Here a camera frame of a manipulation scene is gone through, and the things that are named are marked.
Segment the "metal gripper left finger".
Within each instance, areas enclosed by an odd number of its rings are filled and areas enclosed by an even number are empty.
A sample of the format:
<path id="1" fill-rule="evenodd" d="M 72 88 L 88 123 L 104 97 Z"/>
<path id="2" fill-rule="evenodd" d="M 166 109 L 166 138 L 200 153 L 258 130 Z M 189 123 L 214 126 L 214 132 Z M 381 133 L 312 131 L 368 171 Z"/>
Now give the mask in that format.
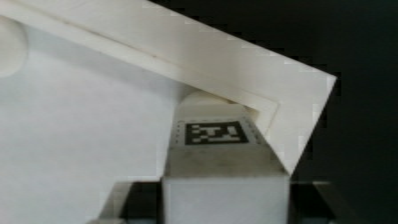
<path id="1" fill-rule="evenodd" d="M 114 184 L 100 216 L 88 224 L 162 224 L 162 185 L 159 181 Z"/>

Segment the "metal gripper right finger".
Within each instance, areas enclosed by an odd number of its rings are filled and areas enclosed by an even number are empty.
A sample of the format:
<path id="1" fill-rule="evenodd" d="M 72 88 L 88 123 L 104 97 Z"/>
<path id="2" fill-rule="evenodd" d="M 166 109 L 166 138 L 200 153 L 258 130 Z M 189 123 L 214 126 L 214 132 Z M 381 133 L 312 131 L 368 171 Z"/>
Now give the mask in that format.
<path id="1" fill-rule="evenodd" d="M 356 213 L 331 182 L 292 183 L 288 224 L 356 224 Z"/>

